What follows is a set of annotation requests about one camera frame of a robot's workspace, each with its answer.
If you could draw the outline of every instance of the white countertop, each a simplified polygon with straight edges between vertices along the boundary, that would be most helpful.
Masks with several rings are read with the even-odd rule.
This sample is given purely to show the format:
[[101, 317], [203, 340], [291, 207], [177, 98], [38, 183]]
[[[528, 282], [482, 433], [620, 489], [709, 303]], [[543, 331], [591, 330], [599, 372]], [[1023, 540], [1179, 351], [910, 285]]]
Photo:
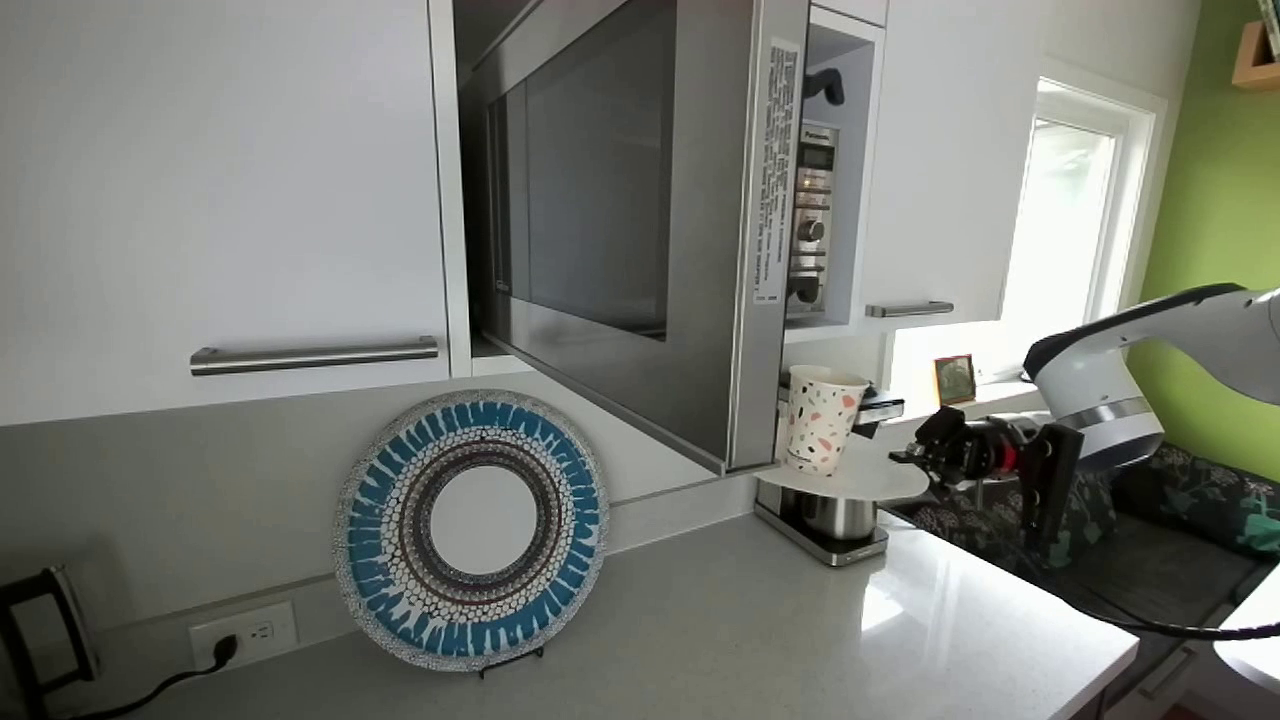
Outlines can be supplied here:
[[150, 720], [1038, 720], [1082, 709], [1135, 636], [888, 522], [826, 571], [758, 522], [613, 558], [549, 657], [434, 675], [344, 636], [177, 690]]
[[[1266, 571], [1259, 590], [1225, 622], [1225, 630], [1277, 623], [1280, 618], [1280, 567]], [[1236, 642], [1213, 643], [1225, 663], [1233, 663], [1250, 685], [1280, 692], [1280, 642]]]

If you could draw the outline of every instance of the microwave window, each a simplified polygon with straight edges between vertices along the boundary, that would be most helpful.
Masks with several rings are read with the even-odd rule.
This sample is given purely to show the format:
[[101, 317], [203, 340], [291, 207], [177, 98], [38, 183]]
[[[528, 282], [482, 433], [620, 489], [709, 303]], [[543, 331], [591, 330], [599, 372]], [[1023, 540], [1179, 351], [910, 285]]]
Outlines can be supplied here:
[[504, 98], [511, 294], [666, 335], [674, 3], [631, 0]]

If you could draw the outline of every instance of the shelf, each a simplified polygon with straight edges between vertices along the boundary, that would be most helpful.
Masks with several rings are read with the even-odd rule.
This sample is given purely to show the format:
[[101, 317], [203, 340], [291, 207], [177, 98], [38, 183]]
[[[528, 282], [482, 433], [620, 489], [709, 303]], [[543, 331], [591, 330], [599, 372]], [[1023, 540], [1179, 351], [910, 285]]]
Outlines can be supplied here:
[[1244, 24], [1233, 84], [1250, 92], [1280, 87], [1280, 63], [1273, 56], [1263, 19]]

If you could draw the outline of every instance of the mug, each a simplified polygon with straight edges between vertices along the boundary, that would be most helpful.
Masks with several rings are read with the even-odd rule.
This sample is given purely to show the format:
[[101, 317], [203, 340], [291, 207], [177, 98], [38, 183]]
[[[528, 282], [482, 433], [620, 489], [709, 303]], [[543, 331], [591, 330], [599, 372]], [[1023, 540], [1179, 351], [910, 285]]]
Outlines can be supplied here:
[[786, 465], [830, 477], [867, 384], [824, 365], [796, 365], [786, 372]]

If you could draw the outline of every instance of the green wall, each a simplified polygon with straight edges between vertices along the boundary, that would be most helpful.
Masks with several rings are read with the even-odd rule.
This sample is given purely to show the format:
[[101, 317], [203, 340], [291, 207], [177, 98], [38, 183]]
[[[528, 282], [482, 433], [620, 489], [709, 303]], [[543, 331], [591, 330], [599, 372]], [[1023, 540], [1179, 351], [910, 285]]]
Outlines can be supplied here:
[[[1198, 3], [1144, 298], [1213, 282], [1280, 287], [1280, 92], [1233, 87], [1250, 17], [1254, 0]], [[1280, 410], [1229, 392], [1169, 348], [1135, 351], [1135, 376], [1170, 443], [1280, 479]]]

